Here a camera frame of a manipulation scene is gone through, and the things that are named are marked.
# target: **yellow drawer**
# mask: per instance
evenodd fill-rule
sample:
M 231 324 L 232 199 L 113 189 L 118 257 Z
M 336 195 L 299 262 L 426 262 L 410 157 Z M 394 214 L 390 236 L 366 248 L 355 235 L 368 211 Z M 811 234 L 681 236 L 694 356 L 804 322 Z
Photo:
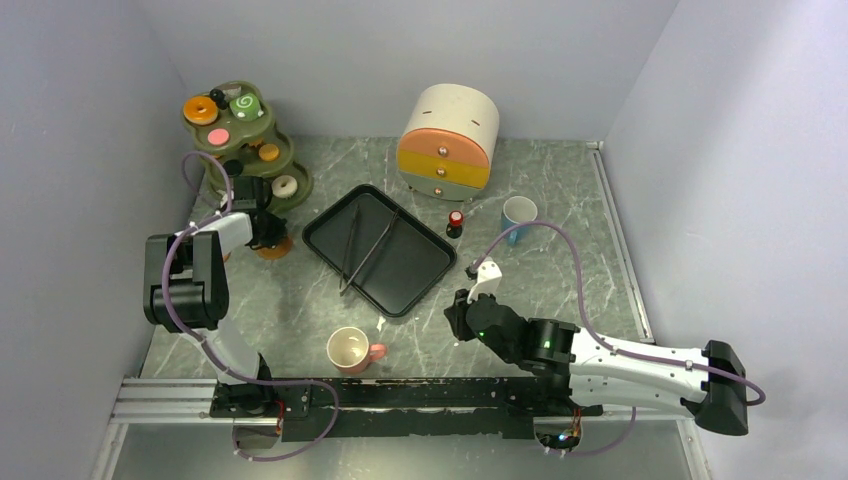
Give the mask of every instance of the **yellow drawer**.
M 489 181 L 489 168 L 456 163 L 423 153 L 398 151 L 398 169 L 422 177 L 483 188 Z

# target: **gray wall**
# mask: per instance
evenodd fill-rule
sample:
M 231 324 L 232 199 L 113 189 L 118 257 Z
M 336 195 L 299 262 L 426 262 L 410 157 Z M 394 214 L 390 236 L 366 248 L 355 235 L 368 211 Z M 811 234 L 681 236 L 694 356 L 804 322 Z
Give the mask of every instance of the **gray wall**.
M 501 135 L 598 140 L 677 0 L 141 0 L 192 91 L 256 83 L 295 133 L 398 136 L 418 95 L 492 97 Z
M 150 340 L 144 239 L 187 215 L 185 89 L 128 1 L 3 2 L 0 45 L 0 478 L 88 478 Z
M 848 478 L 846 18 L 681 1 L 607 138 L 657 336 L 731 342 L 770 394 L 704 435 L 717 479 Z

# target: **marble tabletop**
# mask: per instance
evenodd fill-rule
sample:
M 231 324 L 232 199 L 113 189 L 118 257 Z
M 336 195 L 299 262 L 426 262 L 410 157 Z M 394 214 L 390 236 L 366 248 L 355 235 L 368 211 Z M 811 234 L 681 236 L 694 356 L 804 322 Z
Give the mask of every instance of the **marble tabletop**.
M 506 365 L 481 342 L 457 342 L 442 311 L 454 291 L 473 283 L 463 272 L 500 232 L 503 202 L 523 195 L 539 206 L 539 218 L 564 227 L 574 238 L 584 269 L 586 308 L 601 333 L 640 340 L 639 321 L 628 297 L 628 280 L 608 221 L 596 170 L 584 142 L 499 140 L 486 189 L 471 202 L 453 203 L 410 191 L 398 175 L 396 138 L 295 138 L 298 161 L 315 177 L 307 201 L 288 216 L 294 249 L 276 261 L 247 248 L 226 263 L 230 318 L 265 357 L 275 377 L 334 377 L 326 342 L 343 326 L 362 329 L 389 354 L 361 377 L 462 377 L 527 375 Z M 402 318 L 384 318 L 354 291 L 338 295 L 338 277 L 300 239 L 303 227 L 363 183 L 376 185 L 424 224 L 446 238 L 448 213 L 465 214 L 455 266 Z M 198 201 L 191 214 L 210 212 Z M 523 317 L 580 324 L 574 268 L 568 247 L 555 232 L 535 228 L 514 247 L 493 252 L 504 278 L 497 298 Z M 142 377 L 214 378 L 200 353 L 179 335 L 157 327 Z

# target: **white donut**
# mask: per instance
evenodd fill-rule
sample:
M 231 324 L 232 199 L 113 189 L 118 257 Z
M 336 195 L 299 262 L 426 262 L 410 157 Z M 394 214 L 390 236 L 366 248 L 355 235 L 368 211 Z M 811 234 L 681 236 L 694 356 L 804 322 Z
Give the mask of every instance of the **white donut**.
M 290 175 L 280 175 L 271 183 L 271 191 L 277 198 L 291 198 L 297 192 L 297 179 Z

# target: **black tray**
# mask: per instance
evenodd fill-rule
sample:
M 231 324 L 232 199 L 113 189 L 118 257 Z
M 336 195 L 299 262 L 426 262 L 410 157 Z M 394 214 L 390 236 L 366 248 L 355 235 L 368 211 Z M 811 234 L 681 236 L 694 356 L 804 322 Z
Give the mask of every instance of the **black tray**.
M 387 317 L 409 313 L 456 262 L 456 250 L 373 185 L 359 185 L 303 229 L 303 243 L 336 272 L 347 245 L 353 212 L 359 220 L 345 278 L 362 262 L 395 210 L 398 219 L 383 244 L 357 274 L 356 289 Z

